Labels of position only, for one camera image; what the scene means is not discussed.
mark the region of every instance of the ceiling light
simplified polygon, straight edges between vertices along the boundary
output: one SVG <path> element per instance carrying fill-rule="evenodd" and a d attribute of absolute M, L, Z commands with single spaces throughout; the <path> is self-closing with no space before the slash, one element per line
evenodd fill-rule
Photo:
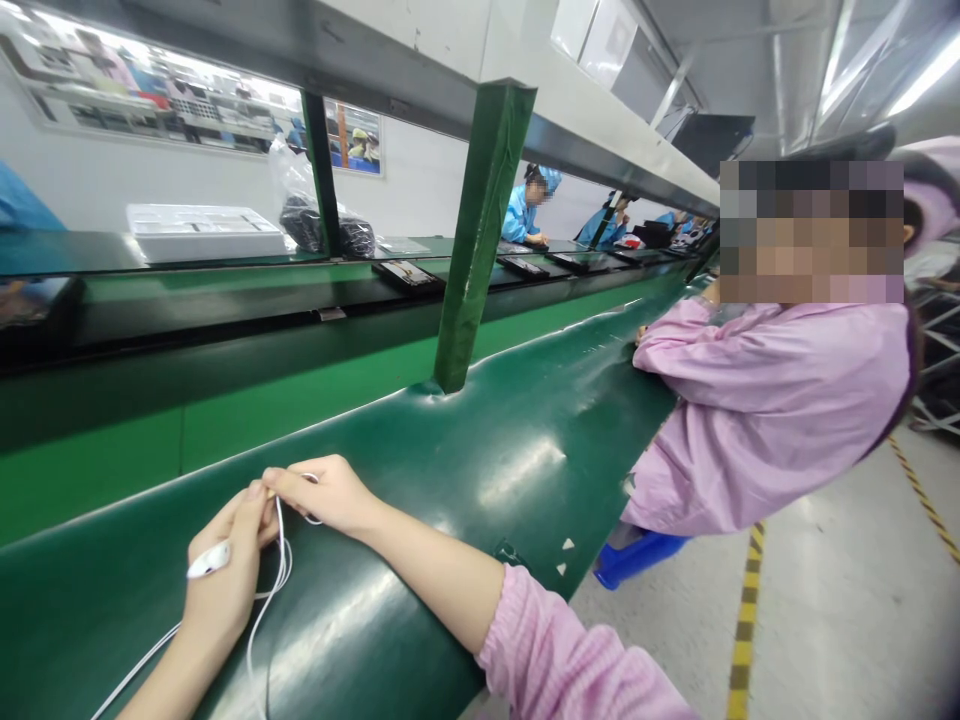
<path fill-rule="evenodd" d="M 950 41 L 949 45 L 940 51 L 940 54 L 927 66 L 923 74 L 910 86 L 910 89 L 900 96 L 900 99 L 887 113 L 887 117 L 901 113 L 913 105 L 920 99 L 920 96 L 933 87 L 937 80 L 946 74 L 947 70 L 954 66 L 957 60 L 960 60 L 960 35 L 957 35 Z"/>

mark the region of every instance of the white earphone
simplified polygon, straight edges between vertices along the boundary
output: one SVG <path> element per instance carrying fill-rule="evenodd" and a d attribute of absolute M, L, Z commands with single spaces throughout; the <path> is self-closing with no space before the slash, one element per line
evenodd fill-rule
<path fill-rule="evenodd" d="M 301 473 L 303 477 L 314 484 L 318 484 L 320 479 L 313 473 Z M 267 612 L 267 608 L 270 605 L 270 601 L 273 600 L 273 596 L 276 595 L 284 585 L 287 584 L 287 580 L 290 579 L 290 573 L 293 572 L 293 548 L 290 547 L 290 541 L 287 540 L 286 531 L 284 529 L 283 523 L 283 512 L 281 509 L 280 497 L 278 496 L 275 500 L 277 505 L 277 520 L 280 525 L 279 533 L 277 536 L 277 544 L 280 547 L 280 565 L 277 568 L 277 578 L 273 584 L 273 588 L 269 592 L 265 593 L 256 593 L 254 595 L 255 600 L 266 600 L 263 604 L 263 607 L 260 608 L 260 612 L 257 614 L 257 619 L 253 623 L 253 630 L 250 632 L 250 637 L 247 640 L 247 653 L 246 653 L 246 665 L 247 665 L 247 677 L 250 681 L 251 689 L 256 693 L 256 708 L 257 714 L 260 716 L 261 720 L 267 720 L 267 709 L 266 709 L 266 698 L 255 689 L 254 675 L 253 675 L 253 640 L 257 636 L 257 628 L 260 627 L 260 621 L 263 619 L 263 616 Z M 305 515 L 304 519 L 311 525 L 323 525 L 321 520 L 317 520 L 313 515 Z M 223 540 L 222 542 L 217 543 L 209 550 L 206 550 L 200 555 L 196 560 L 194 560 L 190 567 L 187 569 L 187 578 L 190 580 L 195 580 L 197 578 L 202 578 L 205 575 L 210 575 L 215 573 L 217 570 L 226 567 L 230 564 L 230 555 L 231 555 L 231 545 L 230 540 Z M 150 658 L 156 655 L 164 645 L 166 645 L 170 639 L 177 634 L 177 630 L 180 629 L 180 623 L 174 625 L 166 635 L 164 635 L 157 642 L 156 645 L 151 648 L 151 650 L 141 658 L 133 669 L 127 673 L 127 676 L 120 682 L 120 684 L 110 693 L 109 697 L 103 702 L 100 708 L 94 713 L 91 720 L 99 720 L 100 716 L 107 711 L 107 708 L 113 703 L 114 700 L 123 692 L 124 688 L 130 684 L 130 681 L 136 677 L 137 673 L 146 665 Z"/>
<path fill-rule="evenodd" d="M 230 541 L 224 540 L 214 545 L 193 561 L 187 570 L 187 579 L 193 580 L 216 572 L 230 562 Z"/>

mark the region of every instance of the white cable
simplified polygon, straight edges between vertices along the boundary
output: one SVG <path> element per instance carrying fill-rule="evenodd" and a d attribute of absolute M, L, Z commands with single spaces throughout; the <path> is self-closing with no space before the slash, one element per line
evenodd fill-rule
<path fill-rule="evenodd" d="M 156 655 L 160 648 L 166 645 L 170 641 L 170 638 L 177 634 L 177 630 L 179 629 L 180 623 L 177 623 L 167 631 L 166 635 L 160 638 L 160 641 L 150 649 L 150 652 L 140 658 L 140 662 L 133 666 L 133 670 L 127 673 L 127 676 L 120 681 L 120 684 L 117 685 L 116 689 L 110 693 L 110 696 L 106 700 L 103 701 L 103 705 L 101 705 L 100 709 L 93 714 L 91 720 L 98 720 L 98 718 L 103 715 L 104 712 L 106 712 L 107 708 L 113 704 L 113 701 L 116 700 L 117 696 L 123 692 L 123 689 L 130 684 L 130 681 L 137 676 L 137 673 L 140 672 L 143 666 L 150 662 L 150 658 Z"/>
<path fill-rule="evenodd" d="M 290 541 L 287 540 L 286 534 L 284 533 L 283 527 L 283 512 L 282 506 L 280 504 L 280 497 L 277 497 L 277 518 L 280 523 L 280 532 L 277 535 L 277 545 L 280 546 L 280 567 L 277 568 L 277 579 L 273 583 L 273 587 L 269 592 L 265 593 L 256 593 L 253 596 L 254 600 L 266 600 L 263 604 L 263 607 L 260 608 L 260 613 L 257 615 L 257 620 L 253 624 L 253 630 L 250 632 L 250 640 L 247 642 L 247 677 L 250 680 L 251 686 L 253 685 L 253 662 L 251 660 L 251 651 L 253 649 L 253 638 L 257 634 L 257 627 L 260 625 L 260 620 L 263 618 L 264 613 L 267 611 L 267 607 L 270 605 L 270 601 L 273 599 L 273 596 L 276 595 L 283 589 L 283 586 L 287 584 L 287 580 L 290 579 L 290 573 L 293 572 L 293 547 L 290 545 Z M 107 708 L 113 704 L 113 701 L 126 689 L 127 685 L 137 676 L 143 666 L 150 662 L 150 659 L 160 652 L 161 648 L 170 642 L 171 638 L 177 634 L 177 630 L 180 629 L 180 623 L 174 625 L 170 630 L 167 631 L 167 634 L 164 635 L 160 640 L 157 641 L 157 644 L 150 648 L 150 651 L 147 652 L 140 662 L 133 666 L 133 669 L 127 673 L 127 676 L 120 681 L 120 684 L 114 689 L 112 693 L 103 701 L 103 704 L 100 708 L 93 714 L 93 717 L 90 720 L 99 720 L 99 718 L 107 711 Z M 260 715 L 261 720 L 268 720 L 266 715 L 266 699 L 262 698 L 260 693 L 257 693 L 256 699 L 257 713 Z"/>
<path fill-rule="evenodd" d="M 293 548 L 290 547 L 290 543 L 287 542 L 286 535 L 284 534 L 283 513 L 280 511 L 279 496 L 277 496 L 277 518 L 280 521 L 280 534 L 277 536 L 277 540 L 280 543 L 280 567 L 277 568 L 277 579 L 273 583 L 273 589 L 267 594 L 267 601 L 263 604 L 263 607 L 260 608 L 260 613 L 257 615 L 257 619 L 253 623 L 253 630 L 250 631 L 250 638 L 247 640 L 247 679 L 250 681 L 251 689 L 254 687 L 253 639 L 257 636 L 257 628 L 260 627 L 260 621 L 263 620 L 263 616 L 266 614 L 267 608 L 270 607 L 270 601 L 273 600 L 273 596 L 276 595 L 280 588 L 283 587 L 284 583 L 286 582 L 286 578 L 290 577 L 290 573 L 293 572 Z M 289 570 L 287 569 L 288 548 L 290 550 Z M 266 693 L 261 694 L 258 690 L 254 690 L 254 693 L 256 694 L 255 704 L 257 706 L 257 714 L 260 715 L 260 720 L 268 720 Z"/>

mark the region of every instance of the overhead shelf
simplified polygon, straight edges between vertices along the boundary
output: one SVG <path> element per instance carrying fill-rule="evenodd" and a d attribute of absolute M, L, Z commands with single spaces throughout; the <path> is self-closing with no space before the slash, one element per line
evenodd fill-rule
<path fill-rule="evenodd" d="M 46 0 L 75 14 L 75 0 Z M 210 60 L 469 138 L 477 86 L 536 87 L 524 155 L 696 214 L 719 185 L 550 41 L 528 0 L 120 0 L 83 17 Z"/>

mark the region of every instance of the green metal post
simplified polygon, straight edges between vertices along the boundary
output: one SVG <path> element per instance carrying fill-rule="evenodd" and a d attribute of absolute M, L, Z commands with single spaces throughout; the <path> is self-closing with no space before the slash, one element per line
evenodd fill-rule
<path fill-rule="evenodd" d="M 307 128 L 307 152 L 313 165 L 313 179 L 320 201 L 320 227 L 330 257 L 341 257 L 340 218 L 337 213 L 337 192 L 333 187 L 333 163 L 330 160 L 330 141 L 327 139 L 327 112 L 323 97 L 306 90 L 300 91 L 303 120 Z"/>
<path fill-rule="evenodd" d="M 433 370 L 445 393 L 457 392 L 466 382 L 536 97 L 536 89 L 510 80 L 486 83 L 477 91 Z"/>

